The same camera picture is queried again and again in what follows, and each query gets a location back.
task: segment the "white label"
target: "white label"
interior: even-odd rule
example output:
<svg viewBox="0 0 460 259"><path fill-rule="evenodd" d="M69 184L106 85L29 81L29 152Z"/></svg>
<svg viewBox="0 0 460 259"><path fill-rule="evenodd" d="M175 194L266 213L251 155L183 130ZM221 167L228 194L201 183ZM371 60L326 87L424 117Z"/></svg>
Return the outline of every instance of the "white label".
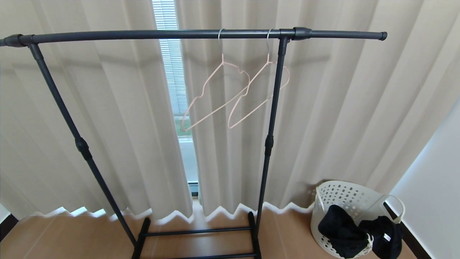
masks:
<svg viewBox="0 0 460 259"><path fill-rule="evenodd" d="M384 237L388 242L390 242L391 237L390 237L389 235L387 235L387 234L385 233L385 234L383 234L383 237Z"/></svg>

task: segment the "white wall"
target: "white wall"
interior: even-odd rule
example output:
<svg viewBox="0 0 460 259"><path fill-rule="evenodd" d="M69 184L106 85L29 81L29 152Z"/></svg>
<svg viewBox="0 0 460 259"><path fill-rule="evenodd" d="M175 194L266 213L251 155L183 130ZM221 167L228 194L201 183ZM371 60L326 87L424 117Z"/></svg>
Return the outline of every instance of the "white wall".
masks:
<svg viewBox="0 0 460 259"><path fill-rule="evenodd" d="M460 99L391 194L433 259L460 258Z"/></svg>
<svg viewBox="0 0 460 259"><path fill-rule="evenodd" d="M9 215L10 212L0 203L0 223L2 223Z"/></svg>

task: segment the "laundry basket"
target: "laundry basket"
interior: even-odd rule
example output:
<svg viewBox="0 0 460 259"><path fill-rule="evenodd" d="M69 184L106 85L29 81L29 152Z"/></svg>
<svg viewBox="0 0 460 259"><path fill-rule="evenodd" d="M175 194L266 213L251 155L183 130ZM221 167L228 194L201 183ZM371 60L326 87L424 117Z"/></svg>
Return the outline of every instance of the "laundry basket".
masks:
<svg viewBox="0 0 460 259"><path fill-rule="evenodd" d="M338 205L342 207L355 221L356 225L362 220L374 220L378 216L391 216L383 206L383 203L392 195L380 194L364 186L342 181L328 181L316 188L316 199L313 207L313 215L311 217L311 232L319 246L326 252L337 257L342 258L332 245L328 238L323 236L318 230L318 224L324 218L331 205ZM401 222L405 207L403 202L395 196L401 203L402 213L394 223ZM369 245L357 254L354 258L365 255L372 250L372 242L369 240Z"/></svg>

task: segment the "wire hanger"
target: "wire hanger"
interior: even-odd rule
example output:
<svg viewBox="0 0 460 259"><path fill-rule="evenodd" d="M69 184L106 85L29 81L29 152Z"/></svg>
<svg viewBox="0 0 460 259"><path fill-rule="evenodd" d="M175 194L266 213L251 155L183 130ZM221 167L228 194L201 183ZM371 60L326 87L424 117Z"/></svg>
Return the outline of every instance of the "wire hanger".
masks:
<svg viewBox="0 0 460 259"><path fill-rule="evenodd" d="M224 30L224 28L220 29L219 31L219 34L217 36L217 39L219 41L219 46L220 46L220 51L222 53L222 62L220 63L220 65L214 70L214 72L208 77L208 79L204 82L203 84L203 90L201 92L201 95L200 96L197 96L195 98L193 98L192 102L190 103L189 107L187 108L187 110L185 111L185 114L184 116L182 117L182 123L181 123L181 128L182 128L182 131L189 131L191 130L193 127L197 126L200 122L202 122L203 120L205 120L207 117L211 116L212 114L214 114L215 112L217 112L218 110L222 109L223 107L225 107L227 104L229 104L231 101L233 101L239 94L241 94L246 88L243 88L243 90L241 90L239 93L237 93L232 99L230 99L230 101L226 102L225 104L223 104L221 107L215 109L214 111L212 111L210 114L206 115L205 117L203 117L202 119L200 119L199 121L195 122L193 125L191 125L188 129L184 129L184 120L185 120L185 117L187 116L187 114L189 113L190 109L192 108L193 104L195 103L196 99L198 98L201 98L203 97L204 95L204 90L205 90L205 87L207 85L207 83L209 82L209 80L211 80L211 78L216 74L217 70L219 70L219 68L221 68L222 66L224 65L230 65L230 66L233 66L233 67L236 67L238 69L238 73L239 74L242 74L242 73L245 73L246 76L247 76L247 79L248 81L251 80L251 77L249 76L248 73L246 73L246 71L244 70L240 70L240 68L237 66L237 65L234 65L234 64L231 64L231 63L228 63L228 62L225 62L224 61L224 50L222 48L222 45L220 44L220 33L222 32L222 30Z"/></svg>
<svg viewBox="0 0 460 259"><path fill-rule="evenodd" d="M262 68L260 68L260 70L257 72L257 74L249 81L249 84L243 88L243 90L246 90L246 92L241 95L238 100L236 101L235 105L233 105L233 108L231 109L231 112L230 112L230 115L229 115L229 119L227 121L227 127L229 129L232 129L233 127L237 126L239 123L241 123L243 120L245 120L247 117L249 117L249 115L251 115L253 112L255 112L257 109L259 109L264 103L266 103L271 97L273 97L273 94L271 94L267 99L265 99L265 101L263 101L261 104L259 104L259 106L257 106L254 110L252 110L251 112L249 112L246 116L244 116L242 119L240 119L237 123L233 124L232 126L230 126L230 120L231 120L231 116L233 115L233 111L235 111L236 109L236 106L238 106L238 103L240 102L241 98L243 98L244 96L247 95L247 93L249 92L249 86L251 86L251 83L254 81L254 79L256 79L260 73L262 72L262 70L264 70L264 68L270 64L276 64L277 62L273 62L273 61L270 61L270 47L268 46L268 39L269 39L269 36L270 36L270 31L271 29L268 31L268 34L267 34L267 62L262 66ZM289 83L289 78L291 77L291 75L289 74L289 70L286 66L283 66L283 69L286 69L286 72L288 73L287 74L287 81L286 83L280 87L280 90L283 89L288 83Z"/></svg>

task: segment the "clothes rack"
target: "clothes rack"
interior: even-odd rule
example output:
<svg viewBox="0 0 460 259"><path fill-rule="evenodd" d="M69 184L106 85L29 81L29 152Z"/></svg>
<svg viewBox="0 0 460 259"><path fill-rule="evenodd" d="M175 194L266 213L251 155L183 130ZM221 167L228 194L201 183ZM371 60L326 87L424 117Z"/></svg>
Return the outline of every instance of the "clothes rack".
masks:
<svg viewBox="0 0 460 259"><path fill-rule="evenodd" d="M264 166L262 171L262 181L260 184L260 195L258 203L257 217L249 212L248 221L249 226L235 227L235 228L219 228L208 230L187 230L187 231L170 231L170 232L148 232L150 226L150 219L145 218L138 238L136 239L128 227L117 203L115 202L112 194L110 193L107 184L105 183L101 173L99 172L96 163L94 162L88 144L80 136L72 117L67 110L61 95L54 83L50 71L46 65L44 57L40 51L39 44L50 42L66 42L66 41L98 41L98 40L127 40L127 39L279 39L278 46L278 60L276 64L275 85L273 90L273 100L270 112L270 122L268 134L265 140L265 157ZM268 166L270 161L271 150L273 148L273 131L275 128L276 109L278 106L278 97L280 92L281 77L284 66L284 56L288 43L292 41L305 40L310 38L347 38L347 39L374 39L385 40L387 37L386 32L360 32L360 31L329 31L329 30L312 30L305 27L294 27L292 29L226 29L221 32L217 29L194 29L194 30L121 30L121 31L90 31L90 32L71 32L71 33L55 33L43 35L22 35L15 34L0 40L0 47L28 47L32 56L37 62L37 65L43 75L46 84L53 95L53 98L64 117L72 135L75 138L75 144L81 155L88 163L94 177L96 178L99 186L105 194L105 197L110 203L110 206L117 215L123 229L125 230L128 238L134 246L132 259L139 259L142 252L145 238L149 236L163 236L163 235L186 235L198 233L213 233L213 232L226 232L226 231L243 231L249 230L253 245L252 253L238 253L238 254L224 254L214 256L199 256L187 257L180 259L224 259L224 258L242 258L254 257L262 259L262 254L259 247L259 228L260 220L262 217L262 204L264 202L265 185L267 182Z"/></svg>

